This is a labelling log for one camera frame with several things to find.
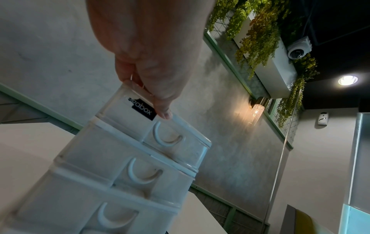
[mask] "translucent plastic container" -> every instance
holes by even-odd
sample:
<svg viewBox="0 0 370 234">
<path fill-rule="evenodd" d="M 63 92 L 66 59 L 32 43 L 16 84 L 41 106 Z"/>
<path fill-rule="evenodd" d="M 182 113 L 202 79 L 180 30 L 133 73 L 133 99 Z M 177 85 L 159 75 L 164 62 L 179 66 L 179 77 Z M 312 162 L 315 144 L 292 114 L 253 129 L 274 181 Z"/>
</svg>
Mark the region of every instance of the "translucent plastic container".
<svg viewBox="0 0 370 234">
<path fill-rule="evenodd" d="M 32 190 L 0 233 L 163 234 L 178 213 L 140 196 L 115 188 L 100 191 L 51 172 Z"/>
<path fill-rule="evenodd" d="M 176 114 L 171 120 L 161 119 L 155 114 L 152 100 L 148 92 L 128 82 L 120 87 L 96 116 L 198 172 L 211 142 Z"/>
<path fill-rule="evenodd" d="M 159 158 L 167 159 L 96 118 L 55 158 L 53 171 L 71 179 L 74 174 L 89 178 L 81 183 L 96 181 L 94 187 L 100 189 L 117 186 L 181 207 L 195 173 Z"/>
</svg>

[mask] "hand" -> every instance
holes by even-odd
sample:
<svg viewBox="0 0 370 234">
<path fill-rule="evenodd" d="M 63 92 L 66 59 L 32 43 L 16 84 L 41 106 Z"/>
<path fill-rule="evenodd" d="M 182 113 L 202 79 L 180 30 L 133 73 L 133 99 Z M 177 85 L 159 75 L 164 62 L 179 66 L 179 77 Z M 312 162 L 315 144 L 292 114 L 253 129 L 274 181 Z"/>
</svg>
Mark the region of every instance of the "hand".
<svg viewBox="0 0 370 234">
<path fill-rule="evenodd" d="M 154 108 L 172 117 L 199 56 L 214 0 L 87 0 L 99 42 L 115 54 L 121 81 L 132 79 L 154 95 Z"/>
</svg>

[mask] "black ceiling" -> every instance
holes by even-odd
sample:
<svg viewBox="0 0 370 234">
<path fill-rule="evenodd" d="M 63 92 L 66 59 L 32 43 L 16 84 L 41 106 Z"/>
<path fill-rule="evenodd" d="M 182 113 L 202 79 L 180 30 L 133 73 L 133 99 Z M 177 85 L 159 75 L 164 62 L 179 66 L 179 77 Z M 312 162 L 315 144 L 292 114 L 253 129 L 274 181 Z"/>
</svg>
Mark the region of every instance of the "black ceiling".
<svg viewBox="0 0 370 234">
<path fill-rule="evenodd" d="M 305 109 L 358 107 L 370 98 L 370 1 L 292 0 L 295 11 L 305 16 L 305 35 L 313 45 L 319 75 L 304 90 Z M 341 86 L 345 75 L 358 77 Z"/>
</svg>

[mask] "recessed light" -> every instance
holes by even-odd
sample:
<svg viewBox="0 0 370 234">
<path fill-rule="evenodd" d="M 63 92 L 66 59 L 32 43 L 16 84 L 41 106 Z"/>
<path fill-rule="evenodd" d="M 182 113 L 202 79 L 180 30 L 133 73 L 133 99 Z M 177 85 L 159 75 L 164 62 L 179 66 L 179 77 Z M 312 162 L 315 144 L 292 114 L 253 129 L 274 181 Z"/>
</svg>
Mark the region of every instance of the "recessed light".
<svg viewBox="0 0 370 234">
<path fill-rule="evenodd" d="M 356 76 L 343 76 L 338 80 L 338 83 L 340 85 L 351 85 L 358 81 L 358 78 Z"/>
</svg>

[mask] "planter box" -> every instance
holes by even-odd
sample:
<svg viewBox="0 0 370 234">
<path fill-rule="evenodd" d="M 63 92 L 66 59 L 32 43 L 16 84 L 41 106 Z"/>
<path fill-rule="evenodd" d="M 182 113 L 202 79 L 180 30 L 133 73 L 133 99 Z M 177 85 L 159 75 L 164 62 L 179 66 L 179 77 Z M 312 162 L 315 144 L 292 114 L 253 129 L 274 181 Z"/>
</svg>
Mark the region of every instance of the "planter box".
<svg viewBox="0 0 370 234">
<path fill-rule="evenodd" d="M 251 20 L 254 14 L 251 13 L 244 21 L 240 32 L 234 37 L 234 41 L 240 48 L 240 41 L 246 37 L 251 28 Z M 262 64 L 256 67 L 255 73 L 269 92 L 271 98 L 287 98 L 290 93 L 292 83 L 297 77 L 297 72 L 293 64 L 289 63 L 288 54 L 283 41 L 280 39 L 279 47 L 275 51 L 275 57 L 270 58 L 266 66 Z"/>
</svg>

